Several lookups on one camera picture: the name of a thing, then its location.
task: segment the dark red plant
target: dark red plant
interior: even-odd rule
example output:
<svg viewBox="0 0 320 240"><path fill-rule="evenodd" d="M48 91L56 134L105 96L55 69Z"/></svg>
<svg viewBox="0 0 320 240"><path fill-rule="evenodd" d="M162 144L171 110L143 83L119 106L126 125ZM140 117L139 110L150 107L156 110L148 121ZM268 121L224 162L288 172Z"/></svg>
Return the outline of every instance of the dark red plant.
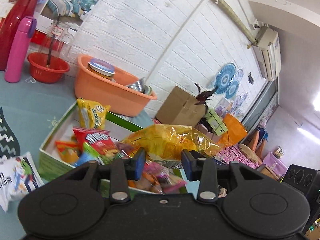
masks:
<svg viewBox="0 0 320 240"><path fill-rule="evenodd" d="M209 99L209 97L213 96L213 94L217 91L218 87L215 87L212 91L201 92L200 86L196 83L195 83L195 85L198 88L198 95L196 96L196 99L199 101L199 102L195 103L195 105L204 104L205 105L205 112L207 113L209 107L208 107L206 101L211 100L211 99Z"/></svg>

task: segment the orange plastic basin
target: orange plastic basin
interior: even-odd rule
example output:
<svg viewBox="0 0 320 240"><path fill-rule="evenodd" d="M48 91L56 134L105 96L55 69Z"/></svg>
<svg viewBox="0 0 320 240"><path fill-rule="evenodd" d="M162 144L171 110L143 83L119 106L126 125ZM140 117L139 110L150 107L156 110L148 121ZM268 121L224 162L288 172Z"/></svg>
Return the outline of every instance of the orange plastic basin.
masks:
<svg viewBox="0 0 320 240"><path fill-rule="evenodd" d="M138 115L150 100L157 99L154 92L148 96L125 87L136 82L139 78L116 66L113 77L116 83L91 72L87 67L92 58L89 55L80 54L78 56L79 71L75 82L77 98L110 105L111 112L127 116Z"/></svg>

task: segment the speaker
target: speaker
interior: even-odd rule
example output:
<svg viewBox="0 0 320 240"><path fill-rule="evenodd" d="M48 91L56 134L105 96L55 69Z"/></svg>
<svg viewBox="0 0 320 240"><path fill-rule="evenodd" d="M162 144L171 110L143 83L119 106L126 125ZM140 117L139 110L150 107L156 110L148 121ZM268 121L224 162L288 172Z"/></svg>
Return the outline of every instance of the speaker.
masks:
<svg viewBox="0 0 320 240"><path fill-rule="evenodd" d="M319 197L320 171L298 165L290 165L282 182L285 182L301 191L309 203Z"/></svg>
<svg viewBox="0 0 320 240"><path fill-rule="evenodd" d="M309 202L310 217L303 229L306 233L320 214L320 171L291 164L282 183L299 190Z"/></svg>

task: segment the air conditioner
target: air conditioner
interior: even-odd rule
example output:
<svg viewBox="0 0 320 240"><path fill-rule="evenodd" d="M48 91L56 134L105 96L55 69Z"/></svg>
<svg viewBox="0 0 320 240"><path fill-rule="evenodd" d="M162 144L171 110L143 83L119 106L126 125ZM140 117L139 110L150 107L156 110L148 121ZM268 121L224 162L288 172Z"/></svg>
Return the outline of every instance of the air conditioner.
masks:
<svg viewBox="0 0 320 240"><path fill-rule="evenodd" d="M278 33L268 27L261 27L256 37L257 44L253 45L262 76L275 80L281 70L281 55Z"/></svg>

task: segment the handle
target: handle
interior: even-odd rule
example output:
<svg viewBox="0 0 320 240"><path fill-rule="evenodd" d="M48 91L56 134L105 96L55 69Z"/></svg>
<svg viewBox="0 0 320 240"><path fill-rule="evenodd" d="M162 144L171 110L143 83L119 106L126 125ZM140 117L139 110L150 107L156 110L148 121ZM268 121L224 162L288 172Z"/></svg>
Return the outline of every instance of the handle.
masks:
<svg viewBox="0 0 320 240"><path fill-rule="evenodd" d="M65 43L66 37L69 39L69 43ZM69 55L73 40L74 40L74 36L71 33L67 33L63 36L64 44L61 52L61 58L66 58Z"/></svg>
<svg viewBox="0 0 320 240"><path fill-rule="evenodd" d="M30 39L32 38L33 34L35 33L36 26L37 26L37 20L35 18L32 18L31 19L31 26L28 31L28 38L30 38Z"/></svg>

